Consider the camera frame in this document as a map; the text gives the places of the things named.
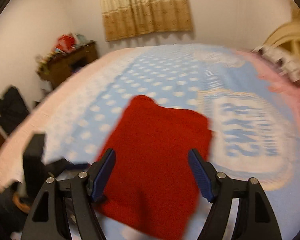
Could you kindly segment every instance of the brown curtain section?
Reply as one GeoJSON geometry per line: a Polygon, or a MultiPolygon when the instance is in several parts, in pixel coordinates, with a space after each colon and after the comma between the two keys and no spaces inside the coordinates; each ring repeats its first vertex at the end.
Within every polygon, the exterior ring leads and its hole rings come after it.
{"type": "Polygon", "coordinates": [[[101,7],[107,41],[193,29],[187,0],[101,0],[101,7]]]}

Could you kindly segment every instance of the bed sheet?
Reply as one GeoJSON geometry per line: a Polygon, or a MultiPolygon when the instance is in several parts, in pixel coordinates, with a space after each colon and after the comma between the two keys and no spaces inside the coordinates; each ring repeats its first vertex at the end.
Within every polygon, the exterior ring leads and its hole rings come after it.
{"type": "MultiPolygon", "coordinates": [[[[256,177],[266,190],[282,233],[300,230],[300,90],[245,52],[200,44],[138,48],[92,75],[45,127],[45,161],[61,156],[92,162],[131,97],[145,94],[164,107],[209,117],[210,161],[235,179],[256,177]]],[[[224,239],[230,239],[233,201],[224,239]]],[[[184,239],[197,239],[210,204],[201,198],[184,239]]],[[[102,218],[108,239],[151,239],[102,218]]],[[[73,229],[74,239],[79,238],[73,229]]]]}

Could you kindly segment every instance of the bed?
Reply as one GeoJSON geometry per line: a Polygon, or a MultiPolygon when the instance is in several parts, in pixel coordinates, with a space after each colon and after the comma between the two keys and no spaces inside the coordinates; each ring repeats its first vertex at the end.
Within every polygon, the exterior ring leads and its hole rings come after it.
{"type": "MultiPolygon", "coordinates": [[[[44,161],[92,162],[134,95],[212,120],[209,161],[236,179],[260,180],[283,240],[300,230],[300,88],[260,56],[202,44],[111,52],[69,78],[13,132],[0,150],[0,190],[21,180],[33,132],[47,134],[44,161]]],[[[234,200],[224,239],[230,239],[234,200]]],[[[210,210],[200,199],[184,239],[197,239],[210,210]]],[[[151,239],[103,217],[107,239],[151,239]]],[[[72,228],[73,239],[80,239],[72,228]]]]}

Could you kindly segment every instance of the brown nightstand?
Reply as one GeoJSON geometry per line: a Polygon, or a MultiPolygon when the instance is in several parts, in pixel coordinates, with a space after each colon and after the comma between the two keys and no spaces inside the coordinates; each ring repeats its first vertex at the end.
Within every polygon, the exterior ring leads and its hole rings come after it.
{"type": "Polygon", "coordinates": [[[71,53],[53,58],[47,63],[48,71],[38,70],[37,74],[42,80],[50,81],[52,88],[55,89],[70,77],[76,69],[96,59],[98,59],[96,43],[91,41],[71,53]]]}

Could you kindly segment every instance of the blue gripper pad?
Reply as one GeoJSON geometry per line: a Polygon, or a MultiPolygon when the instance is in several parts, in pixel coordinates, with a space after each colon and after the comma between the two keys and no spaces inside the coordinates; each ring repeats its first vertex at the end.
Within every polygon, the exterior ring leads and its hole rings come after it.
{"type": "Polygon", "coordinates": [[[188,163],[191,168],[192,174],[200,189],[201,195],[206,198],[210,203],[215,199],[212,192],[212,182],[203,168],[204,160],[197,150],[192,149],[188,153],[188,163]]]}
{"type": "Polygon", "coordinates": [[[93,188],[91,193],[91,198],[93,199],[93,201],[96,201],[102,196],[108,179],[111,175],[112,169],[114,168],[115,160],[115,151],[113,149],[108,149],[102,159],[98,161],[100,167],[98,168],[96,177],[93,181],[93,188]]]}

